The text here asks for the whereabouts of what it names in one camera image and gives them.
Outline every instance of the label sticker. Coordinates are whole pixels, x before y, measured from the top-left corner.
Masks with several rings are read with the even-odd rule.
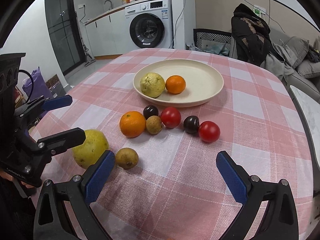
[[[162,19],[168,19],[168,10],[162,10]]]

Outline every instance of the washing machine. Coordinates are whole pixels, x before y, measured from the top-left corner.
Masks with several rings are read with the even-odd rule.
[[[128,49],[173,48],[171,0],[151,0],[125,7]]]

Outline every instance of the person's hand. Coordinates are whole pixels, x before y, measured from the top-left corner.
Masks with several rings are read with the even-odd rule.
[[[0,177],[3,179],[7,179],[9,181],[13,181],[14,177],[9,175],[8,173],[4,172],[2,169],[0,169]],[[26,186],[26,188],[32,188],[33,186],[24,183],[23,181],[21,182],[22,185]]]

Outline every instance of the blue gripper pad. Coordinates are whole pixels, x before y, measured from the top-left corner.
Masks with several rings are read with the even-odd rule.
[[[113,167],[115,166],[115,154],[112,151],[105,151],[95,165],[91,165],[87,172],[92,172],[91,177],[85,181],[84,201],[87,205],[97,201],[99,194],[107,181]]]
[[[70,95],[65,95],[63,97],[46,100],[42,105],[42,109],[45,111],[51,111],[61,107],[70,106],[71,104],[72,97]]]
[[[222,152],[218,153],[216,164],[235,201],[244,205],[248,198],[247,188]]]

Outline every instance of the washing machine door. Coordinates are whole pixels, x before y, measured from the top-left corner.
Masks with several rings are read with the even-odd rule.
[[[140,48],[155,48],[164,37],[164,25],[160,18],[153,14],[139,14],[130,24],[130,36]]]

